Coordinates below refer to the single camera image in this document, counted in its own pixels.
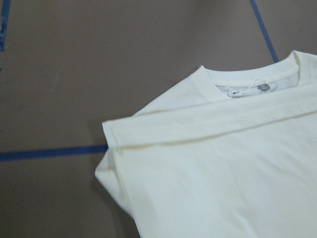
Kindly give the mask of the cream long-sleeve cat shirt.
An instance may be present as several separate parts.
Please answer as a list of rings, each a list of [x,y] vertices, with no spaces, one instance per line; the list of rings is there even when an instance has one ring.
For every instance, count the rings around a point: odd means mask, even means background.
[[[103,129],[95,176],[141,237],[316,237],[315,55],[200,67]]]

